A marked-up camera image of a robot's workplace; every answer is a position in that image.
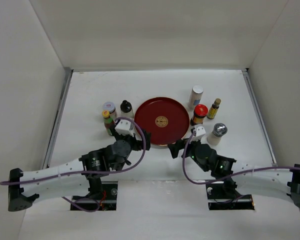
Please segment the yellow cap chili sauce bottle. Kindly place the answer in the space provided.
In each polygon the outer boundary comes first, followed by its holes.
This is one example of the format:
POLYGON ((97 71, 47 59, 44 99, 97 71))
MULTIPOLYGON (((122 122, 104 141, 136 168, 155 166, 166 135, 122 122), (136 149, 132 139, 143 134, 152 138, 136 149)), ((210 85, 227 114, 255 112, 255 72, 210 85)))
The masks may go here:
POLYGON ((112 130, 115 128, 115 122, 112 119, 110 112, 108 110, 102 111, 103 124, 107 133, 112 136, 112 130))

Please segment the black cap white-powder bottle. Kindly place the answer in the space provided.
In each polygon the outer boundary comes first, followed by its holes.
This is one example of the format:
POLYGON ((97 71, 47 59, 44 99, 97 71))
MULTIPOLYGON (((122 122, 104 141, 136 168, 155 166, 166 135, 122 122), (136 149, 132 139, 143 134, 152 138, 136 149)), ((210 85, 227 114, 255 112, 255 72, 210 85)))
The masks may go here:
POLYGON ((121 111, 121 116, 126 117, 126 118, 134 118, 134 111, 132 104, 127 101, 123 100, 122 103, 120 104, 120 111, 121 111))

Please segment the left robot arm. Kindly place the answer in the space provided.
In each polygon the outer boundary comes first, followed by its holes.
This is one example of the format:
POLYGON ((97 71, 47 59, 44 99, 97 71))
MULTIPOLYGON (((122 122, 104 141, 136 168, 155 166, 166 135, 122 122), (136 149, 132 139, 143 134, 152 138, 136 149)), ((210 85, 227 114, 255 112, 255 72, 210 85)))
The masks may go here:
POLYGON ((101 178, 123 172, 132 151, 145 153, 151 146, 151 133, 142 130, 141 140, 135 134, 111 130, 115 142, 90 151, 70 162, 37 171, 10 170, 8 186, 8 211, 18 212, 43 200, 81 196, 98 199, 103 192, 101 178))

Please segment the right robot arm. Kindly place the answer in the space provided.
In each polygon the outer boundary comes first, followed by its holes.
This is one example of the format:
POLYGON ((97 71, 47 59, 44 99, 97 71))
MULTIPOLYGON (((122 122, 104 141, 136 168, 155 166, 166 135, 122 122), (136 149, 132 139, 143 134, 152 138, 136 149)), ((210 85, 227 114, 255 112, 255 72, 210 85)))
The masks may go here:
POLYGON ((291 202, 300 209, 300 164, 260 167, 219 155, 208 144, 188 138, 169 144, 168 149, 174 159, 183 150, 183 159, 191 158, 202 171, 210 173, 210 180, 193 181, 195 185, 222 182, 222 193, 228 198, 260 195, 291 202))

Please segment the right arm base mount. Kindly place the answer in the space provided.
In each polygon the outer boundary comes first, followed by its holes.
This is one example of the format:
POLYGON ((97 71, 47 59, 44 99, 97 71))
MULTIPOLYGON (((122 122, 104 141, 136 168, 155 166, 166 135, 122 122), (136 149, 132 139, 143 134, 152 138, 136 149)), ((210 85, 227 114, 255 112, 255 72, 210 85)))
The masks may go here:
POLYGON ((210 211, 254 210, 252 195, 241 195, 230 183, 217 181, 206 185, 210 211))

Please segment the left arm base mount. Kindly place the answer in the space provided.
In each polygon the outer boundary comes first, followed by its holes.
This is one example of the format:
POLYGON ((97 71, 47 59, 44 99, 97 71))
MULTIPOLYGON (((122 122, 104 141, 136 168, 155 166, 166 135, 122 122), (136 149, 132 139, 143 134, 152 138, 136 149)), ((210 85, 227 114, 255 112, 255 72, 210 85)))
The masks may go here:
POLYGON ((116 211, 118 197, 118 181, 103 181, 101 191, 90 196, 72 196, 71 201, 76 204, 70 204, 71 211, 116 211))

